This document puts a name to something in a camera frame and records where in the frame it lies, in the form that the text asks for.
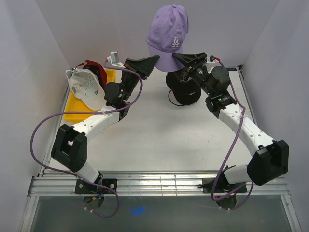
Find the black NY baseball cap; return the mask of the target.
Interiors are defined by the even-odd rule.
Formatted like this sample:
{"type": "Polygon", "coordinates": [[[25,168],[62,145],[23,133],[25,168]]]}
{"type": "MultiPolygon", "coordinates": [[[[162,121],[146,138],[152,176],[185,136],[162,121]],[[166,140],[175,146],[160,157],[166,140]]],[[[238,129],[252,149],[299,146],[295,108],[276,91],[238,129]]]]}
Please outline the black NY baseball cap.
{"type": "Polygon", "coordinates": [[[173,93],[177,106],[192,105],[201,97],[201,89],[193,80],[180,82],[175,72],[167,73],[166,84],[173,93]]]}

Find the purple LA baseball cap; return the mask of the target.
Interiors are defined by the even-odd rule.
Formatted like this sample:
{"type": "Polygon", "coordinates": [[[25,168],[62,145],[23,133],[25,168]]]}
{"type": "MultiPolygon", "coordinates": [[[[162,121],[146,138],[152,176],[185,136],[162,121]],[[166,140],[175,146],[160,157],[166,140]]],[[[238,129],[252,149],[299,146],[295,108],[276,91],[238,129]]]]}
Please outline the purple LA baseball cap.
{"type": "Polygon", "coordinates": [[[164,5],[157,10],[146,36],[150,56],[159,55],[156,68],[162,72],[174,72],[183,65],[173,58],[173,53],[182,53],[182,44],[189,31],[185,7],[164,5]]]}

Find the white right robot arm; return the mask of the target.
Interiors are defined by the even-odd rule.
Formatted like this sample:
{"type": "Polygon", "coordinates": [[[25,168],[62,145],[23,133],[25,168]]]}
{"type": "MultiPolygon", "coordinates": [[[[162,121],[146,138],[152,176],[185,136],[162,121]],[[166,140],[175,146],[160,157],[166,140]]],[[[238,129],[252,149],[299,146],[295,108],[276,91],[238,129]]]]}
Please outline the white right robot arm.
{"type": "Polygon", "coordinates": [[[223,164],[212,188],[229,192],[235,185],[253,182],[261,186],[288,172],[289,146],[264,133],[245,116],[245,107],[235,94],[229,71],[217,57],[206,53],[173,53],[173,58],[184,66],[181,82],[193,80],[207,94],[208,110],[225,123],[247,147],[252,158],[248,164],[226,168],[223,164]]]}

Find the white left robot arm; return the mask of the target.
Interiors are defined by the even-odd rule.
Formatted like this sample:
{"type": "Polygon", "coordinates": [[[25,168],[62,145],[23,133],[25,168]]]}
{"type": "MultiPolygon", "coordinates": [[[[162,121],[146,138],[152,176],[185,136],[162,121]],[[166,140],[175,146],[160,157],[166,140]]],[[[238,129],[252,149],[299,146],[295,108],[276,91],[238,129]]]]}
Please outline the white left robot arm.
{"type": "Polygon", "coordinates": [[[121,81],[105,85],[104,105],[86,120],[72,126],[63,124],[58,129],[52,158],[67,167],[74,176],[82,178],[90,192],[97,193],[102,189],[102,175],[87,160],[87,144],[127,116],[131,106],[129,97],[136,85],[142,84],[150,76],[159,58],[159,55],[139,60],[128,58],[120,68],[121,81]]]}

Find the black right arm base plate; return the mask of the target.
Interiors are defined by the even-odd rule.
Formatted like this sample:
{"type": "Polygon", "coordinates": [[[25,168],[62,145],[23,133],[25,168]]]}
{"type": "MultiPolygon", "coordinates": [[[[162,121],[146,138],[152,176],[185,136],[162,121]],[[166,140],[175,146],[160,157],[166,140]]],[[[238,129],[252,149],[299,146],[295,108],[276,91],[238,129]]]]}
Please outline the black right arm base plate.
{"type": "MultiPolygon", "coordinates": [[[[213,184],[214,184],[215,178],[203,178],[202,183],[198,184],[198,188],[203,189],[203,193],[211,193],[213,184]]],[[[236,184],[226,184],[223,183],[222,181],[218,181],[216,187],[215,187],[215,193],[229,193],[236,189],[238,186],[240,186],[241,183],[236,183],[236,184]]],[[[237,193],[247,193],[247,188],[246,186],[242,186],[237,193]]]]}

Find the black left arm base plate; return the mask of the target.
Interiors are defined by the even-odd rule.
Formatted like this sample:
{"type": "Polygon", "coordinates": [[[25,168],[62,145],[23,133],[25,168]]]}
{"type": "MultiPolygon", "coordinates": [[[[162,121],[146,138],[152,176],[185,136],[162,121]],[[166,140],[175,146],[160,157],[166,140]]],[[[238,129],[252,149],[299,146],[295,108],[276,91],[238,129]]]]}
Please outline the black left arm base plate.
{"type": "MultiPolygon", "coordinates": [[[[115,178],[106,178],[102,179],[98,184],[102,186],[106,186],[111,188],[113,191],[117,191],[117,182],[118,180],[115,178]]],[[[82,179],[77,179],[75,185],[75,194],[113,194],[113,192],[109,189],[94,186],[92,184],[86,183],[82,179]]]]}

